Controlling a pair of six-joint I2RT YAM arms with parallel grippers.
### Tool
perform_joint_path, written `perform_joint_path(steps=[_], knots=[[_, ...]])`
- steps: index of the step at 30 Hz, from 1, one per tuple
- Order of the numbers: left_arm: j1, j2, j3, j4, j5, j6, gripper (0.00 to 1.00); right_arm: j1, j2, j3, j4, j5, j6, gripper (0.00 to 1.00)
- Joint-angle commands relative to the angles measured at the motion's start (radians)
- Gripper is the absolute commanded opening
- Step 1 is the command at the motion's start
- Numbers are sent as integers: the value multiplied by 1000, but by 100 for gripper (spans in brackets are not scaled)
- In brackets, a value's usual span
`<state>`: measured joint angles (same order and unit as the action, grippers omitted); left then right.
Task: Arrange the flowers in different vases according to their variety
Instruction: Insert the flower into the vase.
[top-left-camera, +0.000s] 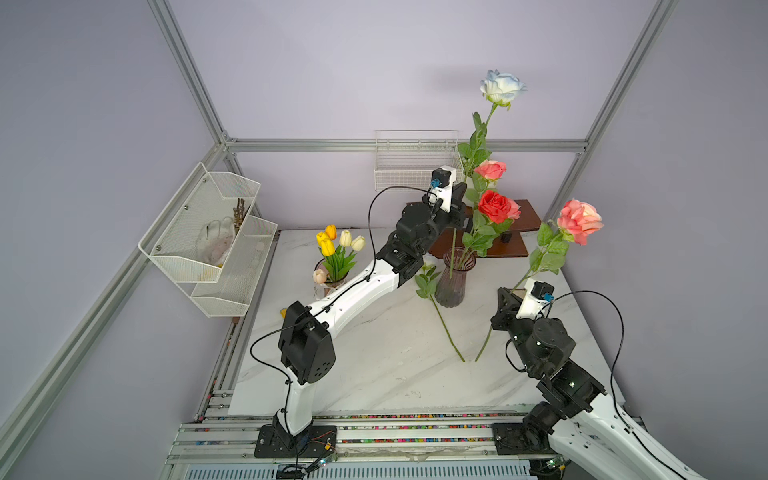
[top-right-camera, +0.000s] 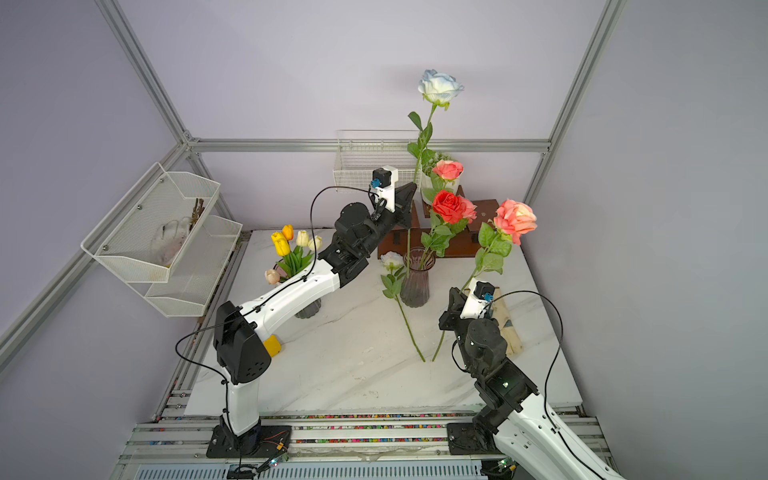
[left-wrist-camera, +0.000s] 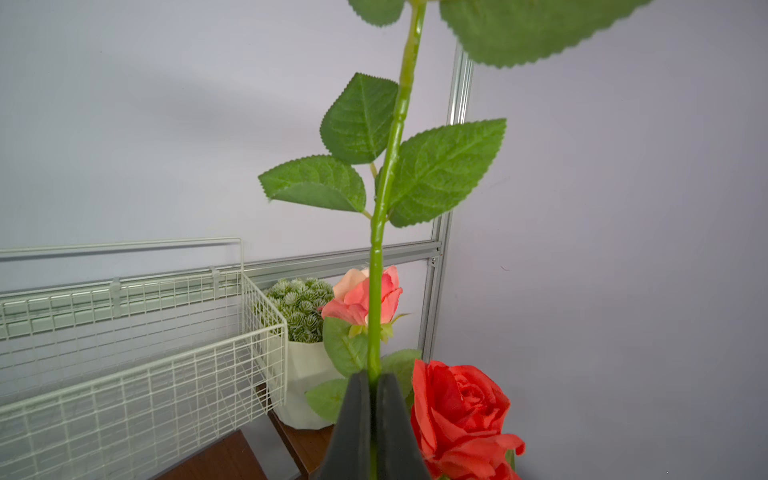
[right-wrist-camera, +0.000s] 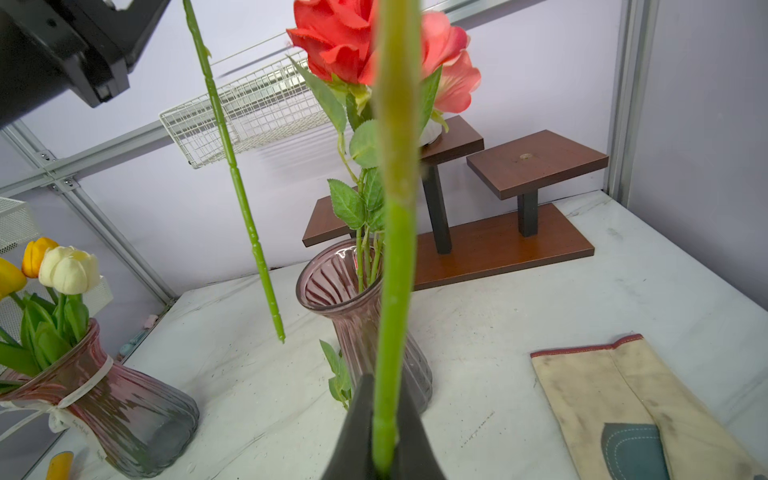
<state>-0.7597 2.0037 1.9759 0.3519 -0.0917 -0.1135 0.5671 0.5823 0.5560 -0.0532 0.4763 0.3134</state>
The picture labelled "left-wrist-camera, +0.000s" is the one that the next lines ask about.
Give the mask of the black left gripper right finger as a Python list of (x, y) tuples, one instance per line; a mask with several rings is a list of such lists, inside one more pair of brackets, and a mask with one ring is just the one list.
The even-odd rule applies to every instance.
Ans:
[(393, 374), (382, 373), (375, 400), (376, 478), (431, 478), (413, 433), (410, 414)]

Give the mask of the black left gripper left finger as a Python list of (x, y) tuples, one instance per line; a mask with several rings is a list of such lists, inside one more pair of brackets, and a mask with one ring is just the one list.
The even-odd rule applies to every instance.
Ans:
[(368, 372), (349, 378), (338, 421), (317, 479), (368, 480), (371, 475), (371, 391)]

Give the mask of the red rose flower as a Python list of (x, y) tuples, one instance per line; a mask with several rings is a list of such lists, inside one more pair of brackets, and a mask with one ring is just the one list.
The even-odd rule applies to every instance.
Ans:
[(417, 360), (412, 374), (412, 429), (433, 479), (517, 479), (510, 454), (525, 442), (502, 432), (510, 400), (471, 365)]

